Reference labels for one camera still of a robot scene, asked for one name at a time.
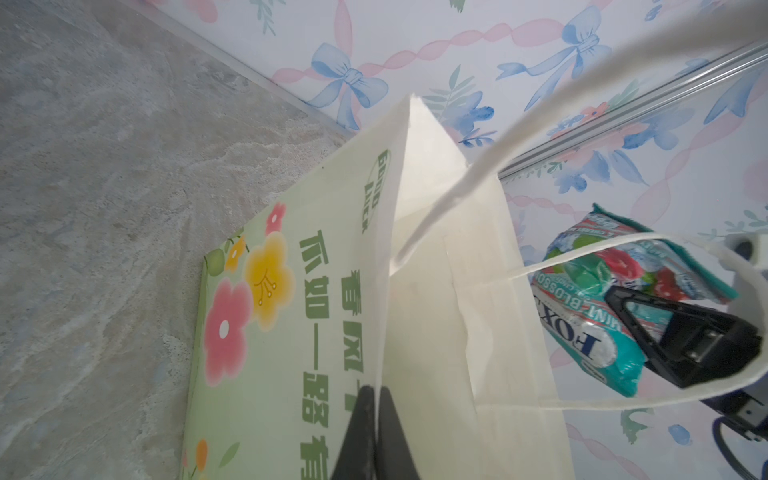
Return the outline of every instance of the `green paper bag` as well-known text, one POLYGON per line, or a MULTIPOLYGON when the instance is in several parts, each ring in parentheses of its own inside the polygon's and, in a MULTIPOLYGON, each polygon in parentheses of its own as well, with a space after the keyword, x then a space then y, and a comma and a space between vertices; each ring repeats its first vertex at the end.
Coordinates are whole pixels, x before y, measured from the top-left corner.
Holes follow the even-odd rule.
POLYGON ((522 261, 498 180, 389 275, 466 168, 406 98, 205 256, 182 480, 327 480, 359 387, 382 384, 424 479, 573 478, 561 412, 499 408, 554 382, 530 286, 499 281, 522 261), (531 345, 541 368, 518 368, 531 345))

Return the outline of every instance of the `bag handle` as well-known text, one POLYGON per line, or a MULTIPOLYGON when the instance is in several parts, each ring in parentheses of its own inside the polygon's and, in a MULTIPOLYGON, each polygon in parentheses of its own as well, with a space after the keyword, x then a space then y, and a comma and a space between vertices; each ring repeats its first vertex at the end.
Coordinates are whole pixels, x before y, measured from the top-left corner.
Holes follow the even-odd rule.
POLYGON ((768 2, 756 0, 735 5, 718 15, 697 16, 677 25, 669 25, 642 41, 616 50, 611 57, 587 70, 582 76, 555 90, 538 107, 499 138, 464 176, 432 205, 400 251, 389 262, 389 275, 406 264, 419 242, 450 210, 477 190, 482 182, 496 175, 504 162, 521 154, 536 137, 561 118, 590 101, 589 95, 600 88, 638 74, 649 65, 676 58, 702 48, 746 45, 768 36, 768 2))
MULTIPOLYGON (((600 250, 616 247, 624 243, 634 243, 641 240, 670 240, 675 243, 688 242, 701 247, 708 253, 717 257, 726 266, 732 268, 742 279, 748 282, 756 292, 756 297, 763 309, 761 321, 764 331, 768 332, 768 281, 744 258, 729 250, 719 243, 707 242, 688 235, 648 232, 632 233, 607 240, 602 240, 586 247, 577 248, 558 255, 549 260, 535 265, 514 270, 510 279, 526 276, 529 273, 569 262, 585 255, 590 255, 600 250)), ((760 340, 760 354, 747 364, 740 372, 725 379, 716 379, 681 389, 672 395, 660 396, 654 399, 639 399, 637 397, 612 399, 603 401, 569 401, 560 399, 541 399, 537 405, 540 409, 578 409, 578 410, 626 410, 640 409, 656 406, 671 405, 674 403, 692 402, 695 400, 709 399, 714 396, 724 395, 734 390, 742 389, 755 383, 768 372, 768 348, 766 337, 760 340)))

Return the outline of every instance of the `black cable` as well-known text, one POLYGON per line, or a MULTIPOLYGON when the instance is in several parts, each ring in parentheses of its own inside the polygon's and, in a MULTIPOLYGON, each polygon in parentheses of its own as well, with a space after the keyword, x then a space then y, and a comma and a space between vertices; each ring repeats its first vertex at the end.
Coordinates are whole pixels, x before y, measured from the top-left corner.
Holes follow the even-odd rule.
MULTIPOLYGON (((712 436, 715 438, 715 443, 717 444, 717 448, 720 450, 720 453, 723 454, 723 457, 725 457, 725 460, 726 462, 728 462, 728 465, 730 465, 730 467, 736 473, 738 473, 741 476, 741 478, 743 478, 744 480, 759 480, 755 475, 752 475, 744 465, 741 465, 741 462, 739 462, 736 456, 730 451, 730 449, 728 448, 728 445, 725 444, 725 440, 723 440, 723 432, 721 429, 723 420, 725 420, 725 417, 720 417, 712 423, 712 436)), ((763 465, 763 480, 766 480, 768 478, 766 477, 767 469, 768 469, 768 462, 766 462, 765 465, 763 465)))

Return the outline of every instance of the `gray stone floor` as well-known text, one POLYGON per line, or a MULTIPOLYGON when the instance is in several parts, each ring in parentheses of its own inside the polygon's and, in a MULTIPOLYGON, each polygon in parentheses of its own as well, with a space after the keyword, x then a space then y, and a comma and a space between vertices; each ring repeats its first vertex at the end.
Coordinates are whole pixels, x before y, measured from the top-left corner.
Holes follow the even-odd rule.
POLYGON ((200 259, 343 140, 114 0, 0 4, 0 479, 174 478, 200 259))

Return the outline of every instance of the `candy bag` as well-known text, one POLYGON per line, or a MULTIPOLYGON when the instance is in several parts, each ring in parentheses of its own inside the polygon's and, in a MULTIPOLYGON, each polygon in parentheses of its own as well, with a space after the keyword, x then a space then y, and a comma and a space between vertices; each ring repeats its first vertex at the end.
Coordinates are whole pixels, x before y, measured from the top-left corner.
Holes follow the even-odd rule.
MULTIPOLYGON (((597 204, 593 208, 554 239, 545 258, 607 238, 651 231, 597 204)), ((539 270, 531 288, 542 325, 586 373, 624 396, 637 393, 646 358, 605 303, 612 285, 676 301, 709 299, 722 304, 737 295, 685 249, 666 240, 626 243, 539 270)), ((633 308, 646 331, 660 340, 672 313, 637 304, 633 308)))

